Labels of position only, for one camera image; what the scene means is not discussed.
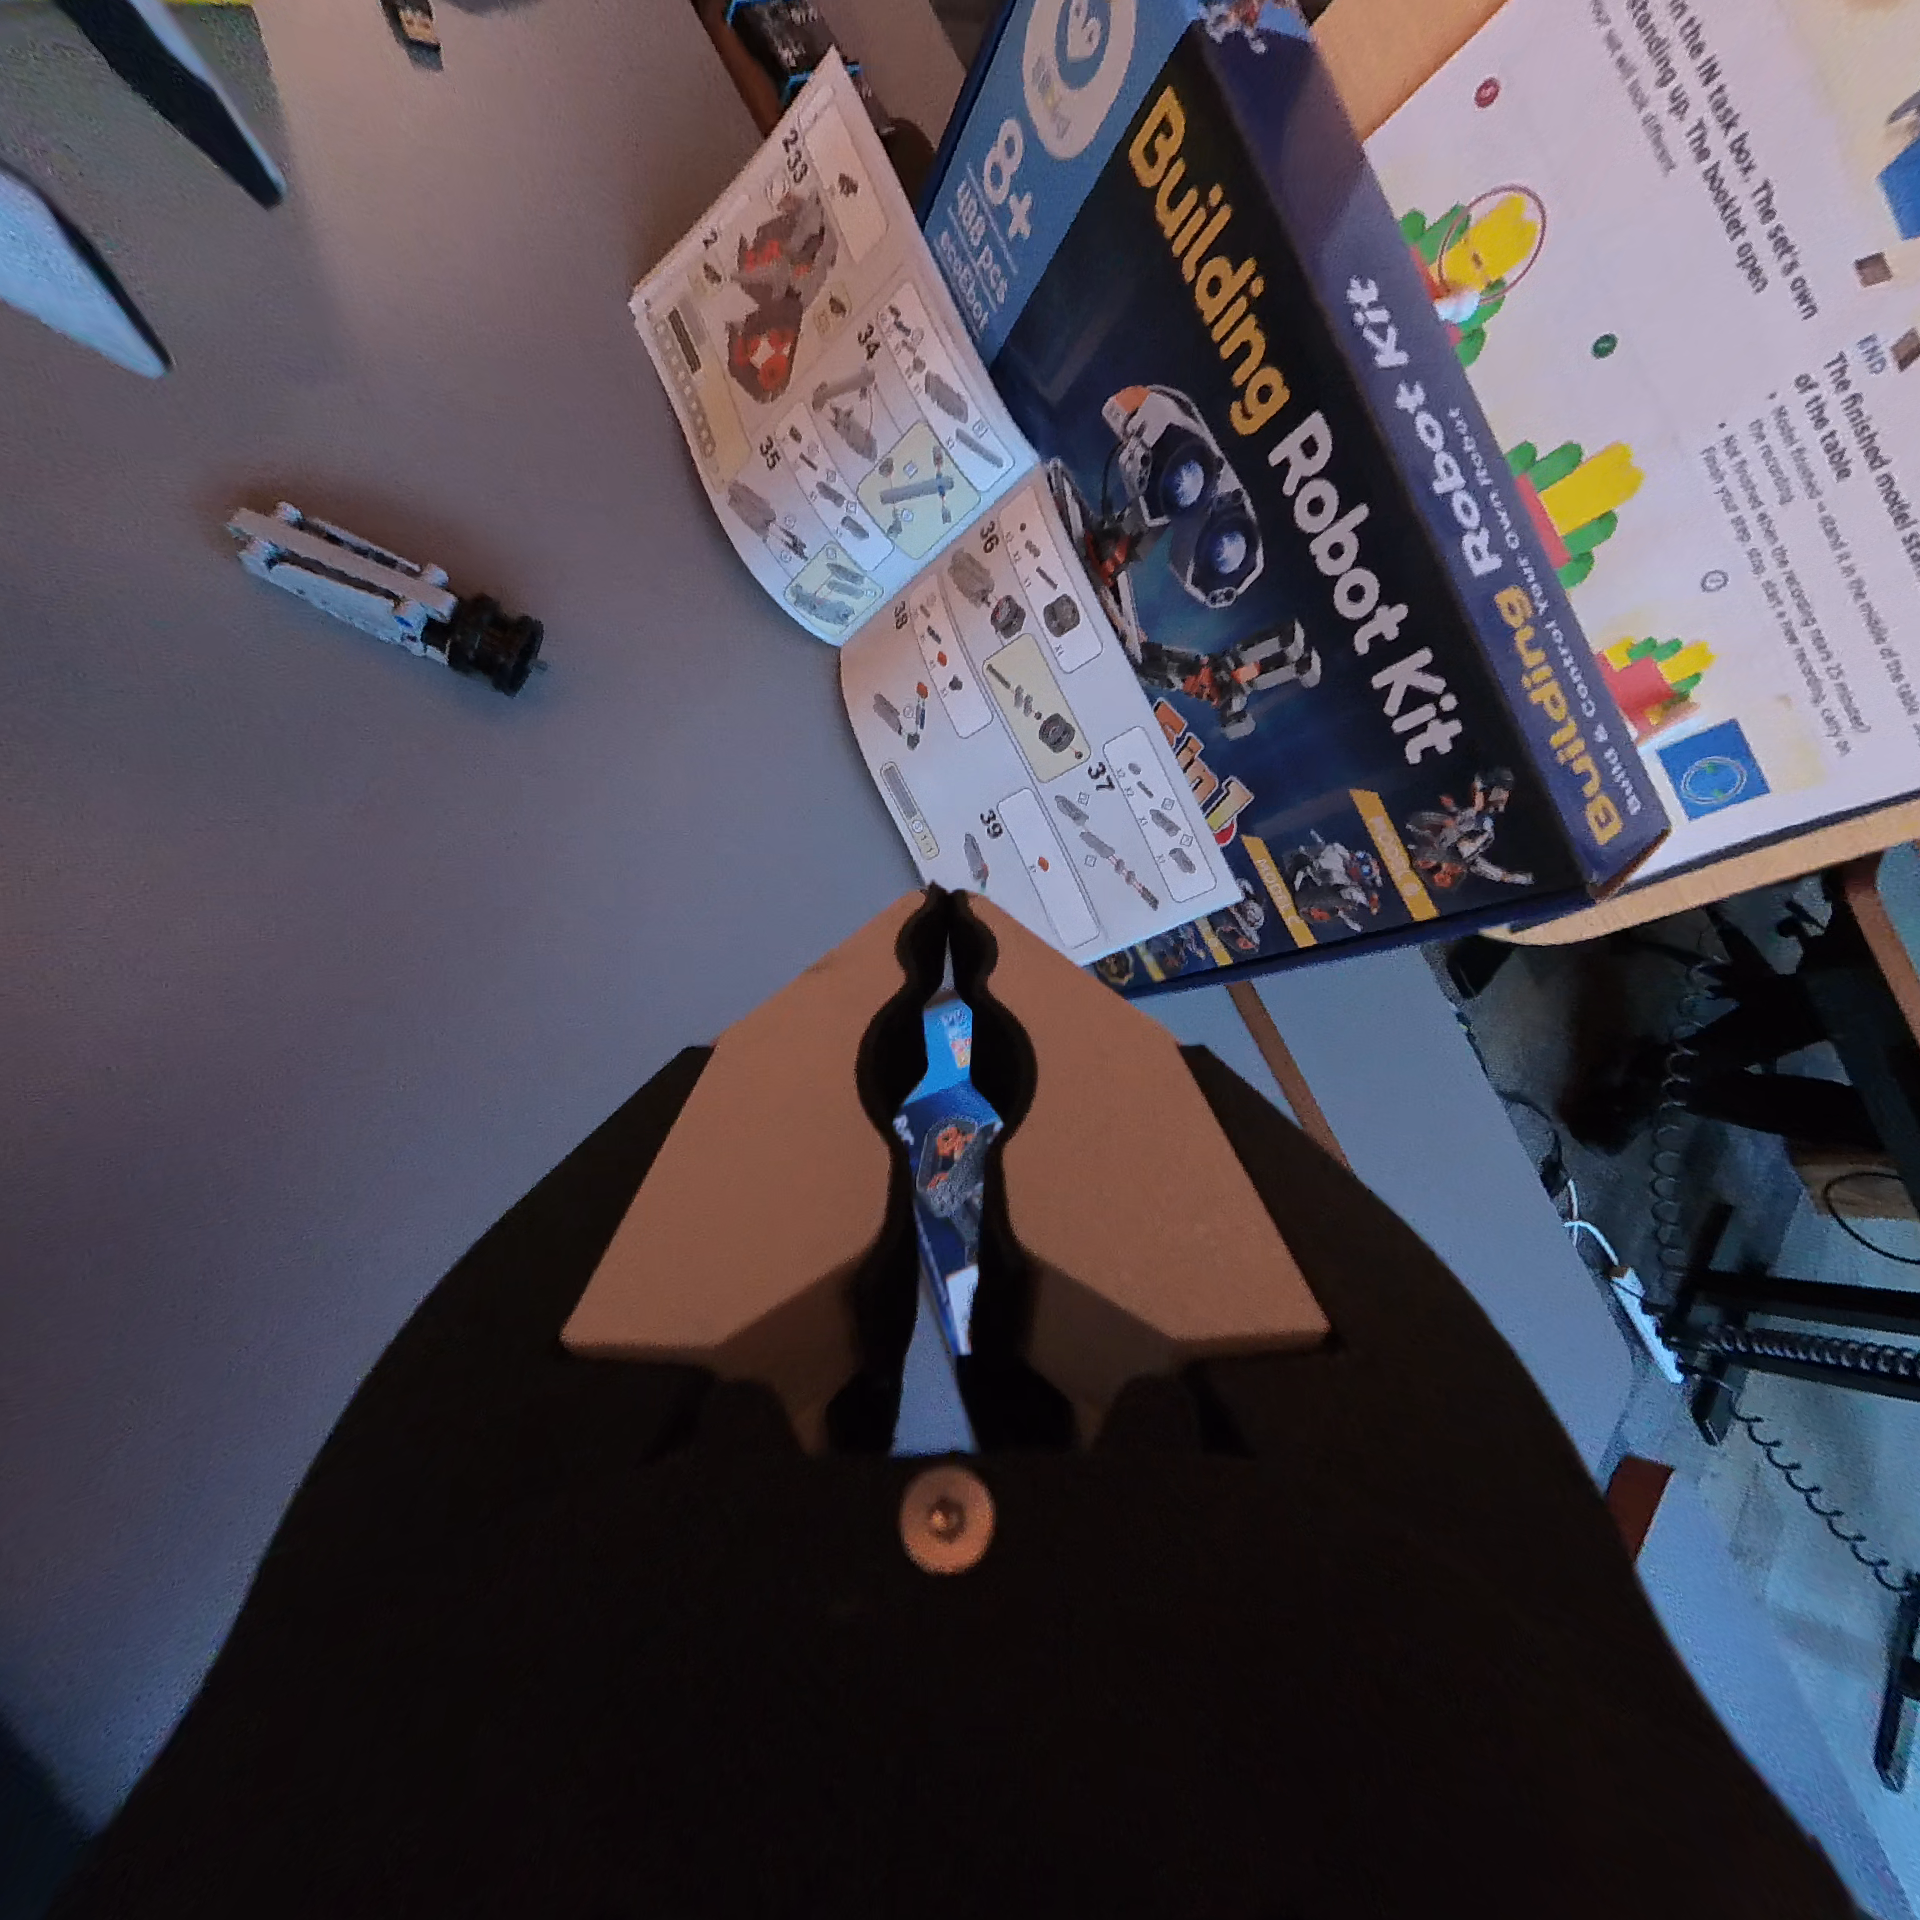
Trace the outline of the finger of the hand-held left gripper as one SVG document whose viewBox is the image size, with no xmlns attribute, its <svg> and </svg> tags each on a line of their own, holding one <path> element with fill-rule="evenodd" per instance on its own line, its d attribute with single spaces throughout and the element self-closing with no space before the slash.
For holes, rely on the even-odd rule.
<svg viewBox="0 0 1920 1920">
<path fill-rule="evenodd" d="M 36 186 L 2 166 L 2 300 L 141 377 L 172 358 L 106 258 Z"/>
<path fill-rule="evenodd" d="M 57 3 L 89 46 L 254 204 L 278 207 L 281 170 L 163 3 Z"/>
</svg>

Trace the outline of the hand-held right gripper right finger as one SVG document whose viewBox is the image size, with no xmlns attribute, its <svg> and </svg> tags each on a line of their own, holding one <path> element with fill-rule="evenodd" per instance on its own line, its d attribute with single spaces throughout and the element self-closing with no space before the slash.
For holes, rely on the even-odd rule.
<svg viewBox="0 0 1920 1920">
<path fill-rule="evenodd" d="M 1141 1376 L 1309 1352 L 1328 1316 L 1166 1028 L 992 903 L 948 899 L 982 1170 L 958 1383 L 986 1452 L 1070 1449 Z"/>
</svg>

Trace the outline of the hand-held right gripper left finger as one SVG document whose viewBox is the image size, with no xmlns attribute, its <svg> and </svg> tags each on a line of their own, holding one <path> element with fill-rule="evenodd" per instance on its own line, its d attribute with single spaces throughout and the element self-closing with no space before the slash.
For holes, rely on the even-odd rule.
<svg viewBox="0 0 1920 1920">
<path fill-rule="evenodd" d="M 894 1140 L 859 1106 L 857 1044 L 905 986 L 896 943 L 924 903 L 889 903 L 720 1033 L 564 1323 L 569 1354 L 770 1386 L 802 1448 L 826 1448 Z"/>
</svg>

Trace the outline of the small blue leaflet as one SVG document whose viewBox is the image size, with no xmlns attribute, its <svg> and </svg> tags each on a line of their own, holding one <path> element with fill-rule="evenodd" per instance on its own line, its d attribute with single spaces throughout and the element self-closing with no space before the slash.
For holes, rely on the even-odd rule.
<svg viewBox="0 0 1920 1920">
<path fill-rule="evenodd" d="M 954 1358 L 972 1352 L 982 1172 L 1002 1119 L 972 1083 L 972 1011 L 954 994 L 924 1012 L 926 1073 L 896 1116 L 915 1178 L 918 1259 Z"/>
</svg>

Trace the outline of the white block assembly with wheel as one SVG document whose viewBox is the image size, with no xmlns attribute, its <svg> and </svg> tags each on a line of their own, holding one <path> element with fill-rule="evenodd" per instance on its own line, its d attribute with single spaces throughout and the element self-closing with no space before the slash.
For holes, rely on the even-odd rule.
<svg viewBox="0 0 1920 1920">
<path fill-rule="evenodd" d="M 458 598 L 443 567 L 404 560 L 289 500 L 275 512 L 235 510 L 227 530 L 258 582 L 412 657 L 436 659 L 509 697 L 539 664 L 545 627 L 534 618 L 513 616 L 486 594 Z"/>
</svg>

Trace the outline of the white printed task sheet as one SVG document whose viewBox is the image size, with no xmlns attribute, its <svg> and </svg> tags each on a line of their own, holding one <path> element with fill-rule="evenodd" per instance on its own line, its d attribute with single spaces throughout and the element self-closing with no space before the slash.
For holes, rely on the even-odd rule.
<svg viewBox="0 0 1920 1920">
<path fill-rule="evenodd" d="M 1668 808 L 1915 793 L 1917 4 L 1501 4 L 1366 142 Z"/>
</svg>

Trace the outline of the dark blue robot kit box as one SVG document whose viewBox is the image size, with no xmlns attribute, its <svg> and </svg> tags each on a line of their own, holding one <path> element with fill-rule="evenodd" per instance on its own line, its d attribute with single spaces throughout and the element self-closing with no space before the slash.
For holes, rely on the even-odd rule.
<svg viewBox="0 0 1920 1920">
<path fill-rule="evenodd" d="M 1291 4 L 1003 4 L 924 232 L 1236 899 L 1121 993 L 1608 896 L 1668 820 Z"/>
</svg>

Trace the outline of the black box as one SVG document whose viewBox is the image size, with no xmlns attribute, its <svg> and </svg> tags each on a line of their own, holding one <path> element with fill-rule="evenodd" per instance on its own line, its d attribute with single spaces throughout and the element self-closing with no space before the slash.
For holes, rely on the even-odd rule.
<svg viewBox="0 0 1920 1920">
<path fill-rule="evenodd" d="M 889 161 L 917 195 L 964 79 L 926 3 L 694 3 L 760 132 L 838 54 Z"/>
</svg>

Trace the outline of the open instruction booklet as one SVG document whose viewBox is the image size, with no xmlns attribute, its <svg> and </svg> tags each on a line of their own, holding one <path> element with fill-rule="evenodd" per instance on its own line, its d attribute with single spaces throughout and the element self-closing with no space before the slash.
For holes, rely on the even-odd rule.
<svg viewBox="0 0 1920 1920">
<path fill-rule="evenodd" d="M 924 881 L 1077 966 L 1241 903 L 836 54 L 632 312 Z"/>
</svg>

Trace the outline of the black metal frame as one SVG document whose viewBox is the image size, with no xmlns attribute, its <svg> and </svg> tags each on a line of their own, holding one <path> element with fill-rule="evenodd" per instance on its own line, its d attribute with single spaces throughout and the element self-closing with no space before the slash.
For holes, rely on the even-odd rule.
<svg viewBox="0 0 1920 1920">
<path fill-rule="evenodd" d="M 1824 919 L 1795 905 L 1779 927 L 1797 946 L 1789 966 L 1766 958 L 1725 905 L 1707 908 L 1717 946 L 1668 1043 L 1660 1127 L 1713 1121 L 1773 1137 L 1812 1159 L 1817 1202 L 1851 1172 L 1915 1201 L 1915 1025 L 1841 881 L 1822 890 Z M 1753 1374 L 1915 1402 L 1915 1288 L 1717 1268 L 1728 1216 L 1692 1240 L 1661 1314 L 1709 1443 L 1736 1427 Z"/>
</svg>

